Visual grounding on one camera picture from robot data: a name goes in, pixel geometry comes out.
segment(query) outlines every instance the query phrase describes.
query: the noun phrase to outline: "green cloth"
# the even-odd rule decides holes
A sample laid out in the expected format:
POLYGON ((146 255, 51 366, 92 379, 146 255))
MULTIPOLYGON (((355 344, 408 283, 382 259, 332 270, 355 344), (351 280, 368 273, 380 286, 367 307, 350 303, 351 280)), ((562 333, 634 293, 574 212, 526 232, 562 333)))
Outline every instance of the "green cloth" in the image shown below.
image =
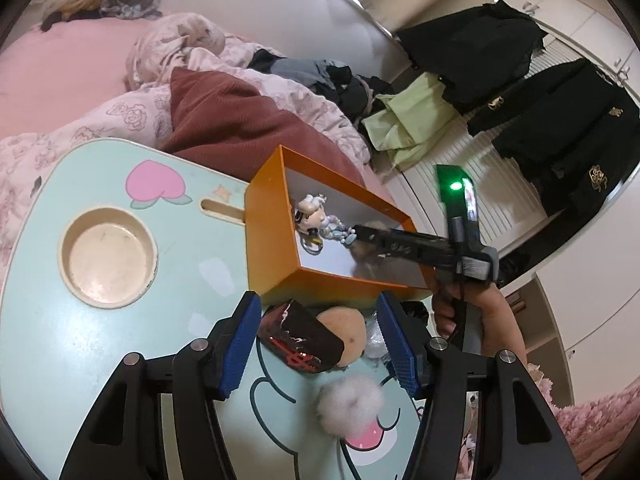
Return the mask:
POLYGON ((394 166, 416 164, 444 134, 443 126, 459 116, 442 98, 445 86, 424 73, 398 95, 379 95, 385 110, 362 121, 373 146, 386 151, 394 166))

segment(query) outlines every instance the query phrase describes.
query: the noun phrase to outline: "hand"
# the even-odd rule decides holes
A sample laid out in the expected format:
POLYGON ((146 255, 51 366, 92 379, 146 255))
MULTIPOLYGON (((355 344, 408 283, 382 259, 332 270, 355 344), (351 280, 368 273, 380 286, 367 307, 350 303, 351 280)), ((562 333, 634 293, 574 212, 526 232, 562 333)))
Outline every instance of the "hand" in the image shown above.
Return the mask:
MULTIPOLYGON (((450 298, 460 298, 460 286, 457 283, 445 286, 436 282, 431 290, 434 292, 431 306, 436 329, 441 336, 448 338, 456 328, 450 298)), ((527 352, 522 333, 511 307, 495 284, 465 283, 465 301, 482 310, 482 354, 494 356, 500 350, 509 349, 526 365, 527 352)))

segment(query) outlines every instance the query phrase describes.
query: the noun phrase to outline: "beige cup holder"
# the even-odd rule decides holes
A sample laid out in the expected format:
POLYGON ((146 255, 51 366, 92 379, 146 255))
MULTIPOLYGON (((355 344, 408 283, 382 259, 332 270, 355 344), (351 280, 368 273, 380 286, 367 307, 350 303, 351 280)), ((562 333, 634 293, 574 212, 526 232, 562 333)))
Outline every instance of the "beige cup holder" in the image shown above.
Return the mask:
POLYGON ((151 285, 157 265, 151 232, 116 207, 82 213, 66 228, 58 250, 58 267, 68 289, 97 308, 136 301, 151 285))

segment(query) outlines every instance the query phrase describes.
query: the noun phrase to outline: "red blanket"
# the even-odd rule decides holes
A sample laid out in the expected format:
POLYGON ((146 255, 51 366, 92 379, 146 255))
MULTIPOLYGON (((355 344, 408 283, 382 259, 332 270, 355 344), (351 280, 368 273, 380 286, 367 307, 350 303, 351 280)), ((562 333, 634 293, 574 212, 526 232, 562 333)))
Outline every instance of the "red blanket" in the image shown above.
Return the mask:
POLYGON ((175 68, 171 96, 174 134, 164 152, 250 181, 282 144, 364 186, 338 146, 238 78, 175 68))

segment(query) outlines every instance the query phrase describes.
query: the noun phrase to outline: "screw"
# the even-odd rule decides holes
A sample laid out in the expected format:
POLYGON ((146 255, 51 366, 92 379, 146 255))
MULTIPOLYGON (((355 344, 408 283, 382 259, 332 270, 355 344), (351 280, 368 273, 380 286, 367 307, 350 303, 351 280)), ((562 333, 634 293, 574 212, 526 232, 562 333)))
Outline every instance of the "screw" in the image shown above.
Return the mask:
POLYGON ((511 350, 500 350, 500 361, 505 363, 514 363, 517 359, 516 354, 514 354, 511 350))
POLYGON ((124 359, 122 361, 127 366, 133 366, 134 364, 137 364, 138 361, 140 361, 140 354, 138 352, 130 352, 124 356, 124 359))
POLYGON ((432 337, 431 341, 429 341, 429 346, 434 350, 446 350, 449 343, 447 340, 441 337, 432 337))
POLYGON ((196 352, 202 352, 207 346, 209 346, 209 341, 203 337, 199 337, 191 341, 191 350, 195 350, 196 352))

